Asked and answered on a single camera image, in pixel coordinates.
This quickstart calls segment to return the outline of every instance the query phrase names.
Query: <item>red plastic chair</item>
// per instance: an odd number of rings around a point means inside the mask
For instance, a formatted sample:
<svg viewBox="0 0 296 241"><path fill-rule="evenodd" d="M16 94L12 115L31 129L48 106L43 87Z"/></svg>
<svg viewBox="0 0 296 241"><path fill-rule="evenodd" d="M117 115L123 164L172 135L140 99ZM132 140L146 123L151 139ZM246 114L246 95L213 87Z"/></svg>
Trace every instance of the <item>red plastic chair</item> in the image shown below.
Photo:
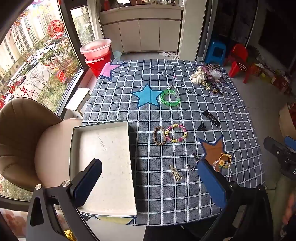
<svg viewBox="0 0 296 241"><path fill-rule="evenodd" d="M229 71L229 77L233 78L239 71L246 72L246 76L244 78L244 83L247 82L250 75L250 68L246 63L248 57L248 51L242 44L236 44L228 58L225 60L224 65L226 65L229 61L232 63L231 69Z"/></svg>

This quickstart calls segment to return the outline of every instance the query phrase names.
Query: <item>green bracelet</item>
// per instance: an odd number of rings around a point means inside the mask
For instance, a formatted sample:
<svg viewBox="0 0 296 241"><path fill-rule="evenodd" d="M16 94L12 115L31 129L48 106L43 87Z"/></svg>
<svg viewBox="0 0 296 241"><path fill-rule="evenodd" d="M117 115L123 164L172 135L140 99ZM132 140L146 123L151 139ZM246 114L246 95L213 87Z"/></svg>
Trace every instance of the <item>green bracelet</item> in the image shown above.
<svg viewBox="0 0 296 241"><path fill-rule="evenodd" d="M174 96L176 97L176 100L177 101L173 101L173 102L168 102L168 101L165 101L163 99L163 96L166 95L166 94L174 94ZM180 97L176 94L176 92L174 90L164 90L161 95L160 95L160 100L162 103L164 103L165 105L167 106L176 106L177 104L180 103Z"/></svg>

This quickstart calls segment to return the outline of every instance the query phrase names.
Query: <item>cabinet door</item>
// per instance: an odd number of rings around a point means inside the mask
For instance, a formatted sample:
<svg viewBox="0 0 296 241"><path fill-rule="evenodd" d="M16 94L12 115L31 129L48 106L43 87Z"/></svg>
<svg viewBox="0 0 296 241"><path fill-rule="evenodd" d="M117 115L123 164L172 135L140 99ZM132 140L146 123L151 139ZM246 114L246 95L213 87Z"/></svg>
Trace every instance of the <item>cabinet door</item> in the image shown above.
<svg viewBox="0 0 296 241"><path fill-rule="evenodd" d="M120 51L123 52L121 36L119 31L119 24L113 23L103 26L104 37L106 39L111 39L111 47L112 51Z"/></svg>
<svg viewBox="0 0 296 241"><path fill-rule="evenodd" d="M160 20L159 32L159 50L161 52L177 52L180 35L180 21Z"/></svg>
<svg viewBox="0 0 296 241"><path fill-rule="evenodd" d="M159 20L139 20L142 51L159 51Z"/></svg>
<svg viewBox="0 0 296 241"><path fill-rule="evenodd" d="M139 20L119 23L124 52L141 51Z"/></svg>

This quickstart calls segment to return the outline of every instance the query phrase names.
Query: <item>beige chair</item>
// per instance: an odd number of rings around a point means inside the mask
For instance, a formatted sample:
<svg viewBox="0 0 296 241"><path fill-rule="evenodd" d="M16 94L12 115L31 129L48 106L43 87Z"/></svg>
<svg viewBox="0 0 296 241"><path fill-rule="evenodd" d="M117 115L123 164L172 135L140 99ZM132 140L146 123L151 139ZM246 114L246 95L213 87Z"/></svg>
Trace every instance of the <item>beige chair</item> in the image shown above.
<svg viewBox="0 0 296 241"><path fill-rule="evenodd" d="M29 191L59 186L69 180L72 132L80 125L29 98L9 101L0 111L0 173Z"/></svg>

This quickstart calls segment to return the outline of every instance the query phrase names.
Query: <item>grid pattern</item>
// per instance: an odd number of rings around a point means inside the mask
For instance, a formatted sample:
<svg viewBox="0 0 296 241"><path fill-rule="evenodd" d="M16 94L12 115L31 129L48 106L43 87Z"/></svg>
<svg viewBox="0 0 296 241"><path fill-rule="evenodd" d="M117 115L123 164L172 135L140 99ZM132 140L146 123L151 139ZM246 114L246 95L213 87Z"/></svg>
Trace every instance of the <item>grid pattern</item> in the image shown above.
<svg viewBox="0 0 296 241"><path fill-rule="evenodd" d="M111 81L99 78L87 105L82 125L105 121L128 120L130 126L130 153L134 170L134 186L138 215L132 225L160 226L186 223L208 218L220 213L212 201L197 171L187 171L186 164L195 165L192 153L204 155L198 138L214 143L221 135L225 151L234 157L231 164L232 180L240 186L255 187L264 182L261 149L252 125L250 114L241 96L227 74L223 96L214 94L202 85L195 85L189 76L200 65L195 61L136 60L126 63L113 72ZM171 80L167 75L175 75ZM168 107L145 104L137 109L138 98L131 92L141 90L148 83L154 90L165 90L169 84L184 84L192 91L178 88L181 102ZM220 121L214 126L205 116L208 110ZM195 131L204 121L206 132ZM166 128L182 124L187 138L179 143L157 146L153 142L156 126ZM175 128L173 139L182 136ZM162 135L157 133L157 140ZM170 173L172 164L182 176L176 183Z"/></svg>

